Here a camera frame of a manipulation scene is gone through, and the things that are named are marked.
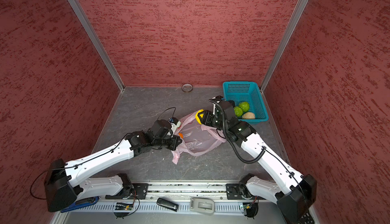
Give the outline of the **beige brown fruit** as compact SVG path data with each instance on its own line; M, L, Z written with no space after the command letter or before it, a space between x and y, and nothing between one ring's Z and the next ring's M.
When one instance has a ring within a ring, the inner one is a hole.
M247 112L242 115L242 119L256 119L256 116L252 112Z

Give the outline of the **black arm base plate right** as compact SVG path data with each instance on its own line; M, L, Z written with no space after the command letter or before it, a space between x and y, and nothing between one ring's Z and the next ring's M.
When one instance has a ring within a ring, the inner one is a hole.
M228 200L255 200L245 184L243 183L227 183L225 185L226 195Z

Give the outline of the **pink plastic bag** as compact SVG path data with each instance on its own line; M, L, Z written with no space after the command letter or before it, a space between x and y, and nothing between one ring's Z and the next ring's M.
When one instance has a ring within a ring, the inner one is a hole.
M183 153L199 157L226 142L226 140L222 138L222 132L219 132L215 128L200 124L197 121L196 115L201 111L203 110L194 112L180 119L181 126L176 130L175 135L179 136L178 134L182 133L183 138L182 143L175 151L172 151L172 162L175 165L178 163L179 158Z

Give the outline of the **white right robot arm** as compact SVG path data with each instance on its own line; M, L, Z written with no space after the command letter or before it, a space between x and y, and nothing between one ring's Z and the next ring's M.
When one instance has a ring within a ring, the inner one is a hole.
M199 110L197 122L221 131L241 162L260 164L275 181L246 175L241 181L245 193L275 203L285 219L297 224L316 201L317 180L279 157L249 123L236 116L229 101L218 96L210 102L213 111Z

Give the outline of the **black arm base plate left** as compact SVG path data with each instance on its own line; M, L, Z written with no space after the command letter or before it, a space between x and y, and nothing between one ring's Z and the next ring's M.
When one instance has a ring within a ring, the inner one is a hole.
M147 195L148 183L133 183L132 185L123 187L115 195L106 195L107 200L144 200Z

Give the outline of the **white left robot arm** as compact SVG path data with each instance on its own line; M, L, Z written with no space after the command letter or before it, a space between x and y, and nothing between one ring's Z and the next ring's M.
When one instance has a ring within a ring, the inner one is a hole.
M133 186L126 174L106 178L95 178L94 175L154 148L175 151L182 143L182 139L175 134L180 126L181 122L175 117L158 119L146 132L127 133L116 144L92 155L68 162L55 160L50 164L44 180L48 211L61 211L91 197L121 199L130 196Z

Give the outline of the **green fruit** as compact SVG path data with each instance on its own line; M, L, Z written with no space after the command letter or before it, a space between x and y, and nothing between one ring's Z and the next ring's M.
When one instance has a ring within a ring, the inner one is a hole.
M241 117L244 114L242 108L239 106L234 107L234 113L237 117Z
M241 102L239 107L243 111L243 113L247 113L250 110L250 104L248 102Z

